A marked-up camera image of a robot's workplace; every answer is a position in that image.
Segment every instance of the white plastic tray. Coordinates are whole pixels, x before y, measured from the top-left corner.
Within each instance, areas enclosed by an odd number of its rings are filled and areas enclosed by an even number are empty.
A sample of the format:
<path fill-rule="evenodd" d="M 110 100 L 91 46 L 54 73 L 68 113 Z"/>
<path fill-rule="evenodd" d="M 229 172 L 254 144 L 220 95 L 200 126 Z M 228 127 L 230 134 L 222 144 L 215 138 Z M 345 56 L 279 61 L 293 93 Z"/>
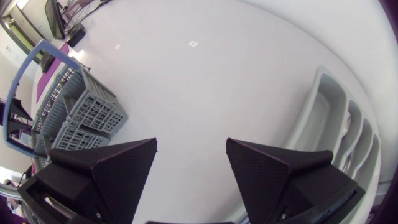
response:
<path fill-rule="evenodd" d="M 342 223 L 364 223 L 376 194 L 380 172 L 377 126 L 370 122 L 351 93 L 325 68 L 318 67 L 311 90 L 284 148 L 333 151 L 332 164 L 366 191 Z M 225 221 L 249 220 L 241 204 Z"/>

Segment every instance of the black cable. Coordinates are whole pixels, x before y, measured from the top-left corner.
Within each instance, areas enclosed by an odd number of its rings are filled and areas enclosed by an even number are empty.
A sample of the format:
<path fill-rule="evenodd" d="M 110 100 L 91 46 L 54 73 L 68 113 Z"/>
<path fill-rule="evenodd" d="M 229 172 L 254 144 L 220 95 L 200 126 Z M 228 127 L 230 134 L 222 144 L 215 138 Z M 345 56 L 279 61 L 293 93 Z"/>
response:
<path fill-rule="evenodd" d="M 77 11 L 75 11 L 75 13 L 73 13 L 73 15 L 70 17 L 69 21 L 65 24 L 65 27 L 67 27 L 67 26 L 69 25 L 69 23 L 72 21 L 72 18 L 73 18 L 75 15 L 77 15 L 80 11 L 82 11 L 88 4 L 89 4 L 89 3 L 85 3 L 84 5 L 82 4 L 82 5 L 80 6 L 80 9 L 77 10 Z"/>
<path fill-rule="evenodd" d="M 17 187 L 21 186 L 22 178 L 24 178 L 24 175 L 25 175 L 25 174 L 26 174 L 26 172 L 22 174 L 21 179 L 19 180 L 19 184 L 18 184 Z"/>
<path fill-rule="evenodd" d="M 93 12 L 95 12 L 97 9 L 99 9 L 100 7 L 104 6 L 105 4 L 107 4 L 108 2 L 110 2 L 111 0 L 105 0 L 103 2 L 101 2 L 94 10 L 92 10 L 90 13 L 86 14 L 83 18 L 81 18 L 80 20 L 76 21 L 74 23 L 74 25 L 67 31 L 69 32 L 76 24 L 78 24 L 79 22 L 82 22 L 83 20 L 85 20 L 89 15 L 91 15 Z"/>

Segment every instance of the black fabric cover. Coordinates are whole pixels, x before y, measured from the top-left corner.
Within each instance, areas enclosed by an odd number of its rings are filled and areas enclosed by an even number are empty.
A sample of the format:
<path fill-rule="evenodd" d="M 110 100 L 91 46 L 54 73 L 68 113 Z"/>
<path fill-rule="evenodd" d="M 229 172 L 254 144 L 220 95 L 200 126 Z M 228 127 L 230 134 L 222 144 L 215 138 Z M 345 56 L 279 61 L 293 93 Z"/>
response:
<path fill-rule="evenodd" d="M 84 151 L 53 149 L 53 163 L 90 177 L 116 223 L 131 223 L 157 152 L 156 138 Z"/>
<path fill-rule="evenodd" d="M 298 152 L 228 138 L 226 153 L 252 224 L 265 224 L 292 177 L 330 164 L 333 153 Z"/>

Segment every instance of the gray grid basket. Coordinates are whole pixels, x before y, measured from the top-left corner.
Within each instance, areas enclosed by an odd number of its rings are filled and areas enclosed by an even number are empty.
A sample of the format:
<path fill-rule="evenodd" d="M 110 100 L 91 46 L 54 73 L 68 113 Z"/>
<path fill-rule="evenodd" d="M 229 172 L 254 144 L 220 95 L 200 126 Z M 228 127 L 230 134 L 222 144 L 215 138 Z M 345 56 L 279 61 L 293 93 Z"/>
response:
<path fill-rule="evenodd" d="M 66 65 L 37 112 L 32 147 L 44 156 L 53 147 L 77 150 L 105 146 L 109 135 L 116 134 L 127 119 L 109 89 L 82 67 L 74 70 Z"/>
<path fill-rule="evenodd" d="M 38 171 L 42 170 L 49 163 L 50 163 L 50 161 L 47 158 L 35 156 L 34 157 L 35 173 L 38 173 Z"/>
<path fill-rule="evenodd" d="M 66 120 L 52 144 L 54 149 L 82 150 L 107 146 L 110 138 L 95 130 L 84 127 L 74 120 Z"/>
<path fill-rule="evenodd" d="M 116 96 L 89 72 L 82 70 L 84 86 L 76 87 L 79 99 L 66 96 L 69 116 L 87 127 L 116 134 L 128 116 Z"/>

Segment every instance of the television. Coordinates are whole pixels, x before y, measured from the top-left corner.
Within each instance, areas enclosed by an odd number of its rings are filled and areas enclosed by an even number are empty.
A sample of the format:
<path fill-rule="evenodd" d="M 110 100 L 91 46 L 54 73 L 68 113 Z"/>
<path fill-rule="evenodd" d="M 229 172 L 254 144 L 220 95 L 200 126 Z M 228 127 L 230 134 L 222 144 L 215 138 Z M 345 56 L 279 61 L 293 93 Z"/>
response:
<path fill-rule="evenodd" d="M 131 223 L 156 152 L 156 138 L 52 149 L 52 162 L 18 192 L 43 223 Z"/>
<path fill-rule="evenodd" d="M 339 223 L 364 195 L 331 165 L 331 151 L 293 151 L 229 138 L 226 153 L 252 224 Z"/>
<path fill-rule="evenodd" d="M 65 21 L 55 0 L 47 0 L 45 3 L 45 15 L 54 38 L 63 40 L 65 38 Z"/>

